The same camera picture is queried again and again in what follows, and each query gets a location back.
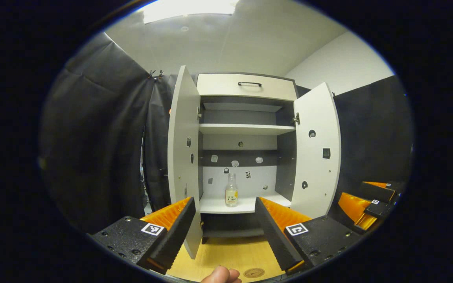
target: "metal handle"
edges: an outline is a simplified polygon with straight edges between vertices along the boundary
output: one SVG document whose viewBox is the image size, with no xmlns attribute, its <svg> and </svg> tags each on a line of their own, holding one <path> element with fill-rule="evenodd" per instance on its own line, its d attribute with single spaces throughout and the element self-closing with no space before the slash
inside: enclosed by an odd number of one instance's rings
<svg viewBox="0 0 453 283">
<path fill-rule="evenodd" d="M 254 84 L 254 85 L 258 85 L 259 87 L 261 87 L 261 83 L 238 82 L 237 84 L 238 84 L 239 86 L 242 85 L 242 84 Z"/>
</svg>

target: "cabinet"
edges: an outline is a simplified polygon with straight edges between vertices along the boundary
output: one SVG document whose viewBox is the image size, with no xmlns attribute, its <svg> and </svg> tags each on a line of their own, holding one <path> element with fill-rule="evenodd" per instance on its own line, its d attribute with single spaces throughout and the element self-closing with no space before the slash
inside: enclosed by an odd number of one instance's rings
<svg viewBox="0 0 453 283">
<path fill-rule="evenodd" d="M 291 79 L 199 74 L 181 66 L 169 122 L 171 201 L 194 197 L 184 245 L 195 258 L 201 238 L 260 235 L 256 197 L 309 217 L 326 215 L 340 172 L 340 127 L 326 83 L 297 98 Z M 239 205 L 225 206 L 235 173 Z"/>
</svg>

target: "finger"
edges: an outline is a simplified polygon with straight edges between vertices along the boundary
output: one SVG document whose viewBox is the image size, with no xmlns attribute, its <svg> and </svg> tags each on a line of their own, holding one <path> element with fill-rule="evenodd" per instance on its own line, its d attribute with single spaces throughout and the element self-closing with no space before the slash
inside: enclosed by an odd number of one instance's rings
<svg viewBox="0 0 453 283">
<path fill-rule="evenodd" d="M 204 278 L 200 283 L 226 283 L 230 277 L 230 272 L 224 266 L 219 265 L 211 275 Z"/>
<path fill-rule="evenodd" d="M 227 283 L 233 283 L 235 281 L 235 279 L 237 279 L 241 275 L 241 273 L 235 269 L 230 269 L 229 272 L 230 272 L 230 278 L 228 278 Z"/>
</svg>

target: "white shelf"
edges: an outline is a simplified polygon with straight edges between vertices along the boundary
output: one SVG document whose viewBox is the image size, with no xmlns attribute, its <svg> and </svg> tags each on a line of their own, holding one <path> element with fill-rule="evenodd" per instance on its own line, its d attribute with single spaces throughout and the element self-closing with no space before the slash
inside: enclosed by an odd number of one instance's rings
<svg viewBox="0 0 453 283">
<path fill-rule="evenodd" d="M 250 134 L 260 136 L 278 136 L 295 127 L 250 124 L 199 124 L 198 130 L 202 134 Z"/>
<path fill-rule="evenodd" d="M 291 206 L 291 201 L 287 200 L 277 192 L 271 192 L 271 195 L 261 195 L 268 200 L 281 204 L 282 206 Z M 239 204 L 234 208 L 229 208 L 225 205 L 225 199 L 217 196 L 208 196 L 206 193 L 200 199 L 200 213 L 253 213 L 255 212 L 256 197 L 239 197 Z"/>
</svg>

